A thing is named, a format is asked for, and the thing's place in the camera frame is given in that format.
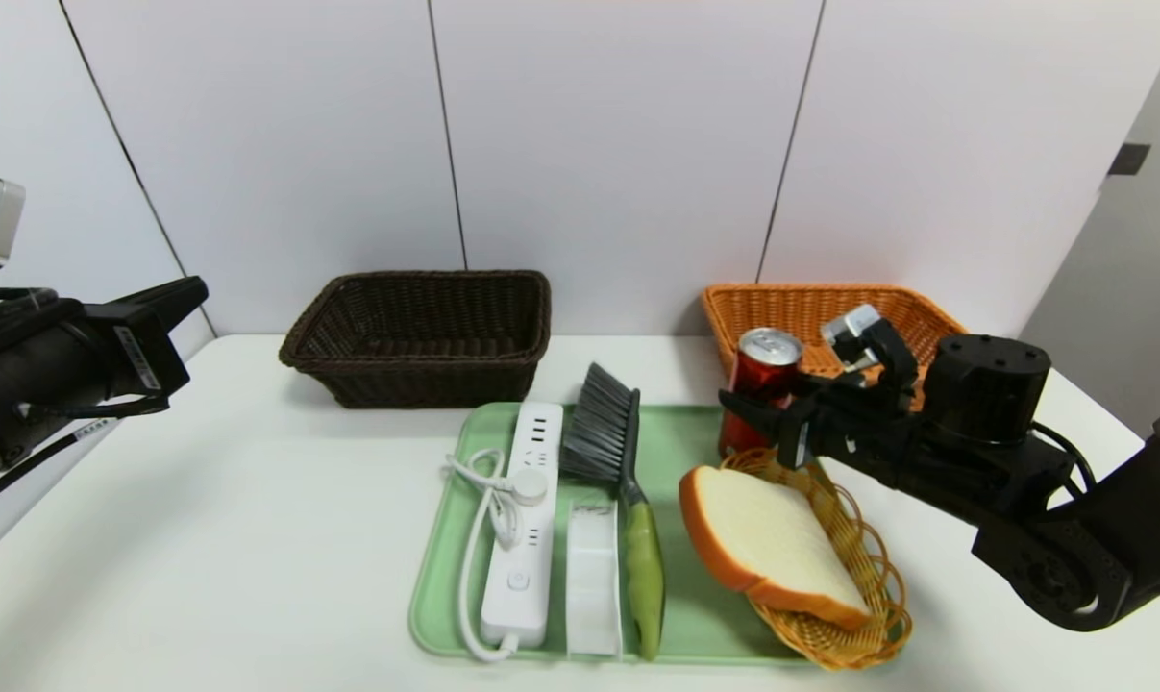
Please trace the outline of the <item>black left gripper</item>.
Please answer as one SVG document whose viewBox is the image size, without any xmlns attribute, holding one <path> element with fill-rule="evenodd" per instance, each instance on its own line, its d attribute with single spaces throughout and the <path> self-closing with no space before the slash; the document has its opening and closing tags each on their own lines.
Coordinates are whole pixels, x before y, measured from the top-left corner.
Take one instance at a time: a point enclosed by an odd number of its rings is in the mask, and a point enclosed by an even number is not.
<svg viewBox="0 0 1160 692">
<path fill-rule="evenodd" d="M 200 276 L 165 282 L 79 314 L 30 340 L 19 356 L 14 401 L 31 407 L 90 407 L 135 395 L 166 398 L 189 381 L 172 330 L 210 291 Z"/>
</svg>

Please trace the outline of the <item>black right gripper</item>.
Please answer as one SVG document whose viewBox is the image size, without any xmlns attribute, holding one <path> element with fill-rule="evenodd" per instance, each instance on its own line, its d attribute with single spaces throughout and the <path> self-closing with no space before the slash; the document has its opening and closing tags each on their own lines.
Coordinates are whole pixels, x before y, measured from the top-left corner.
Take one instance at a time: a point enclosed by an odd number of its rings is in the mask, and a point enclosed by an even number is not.
<svg viewBox="0 0 1160 692">
<path fill-rule="evenodd" d="M 798 468 L 807 458 L 833 458 L 900 489 L 900 462 L 909 436 L 909 386 L 825 386 L 825 377 L 795 372 L 789 383 L 795 402 L 760 400 L 720 389 L 725 443 L 777 443 Z"/>
</svg>

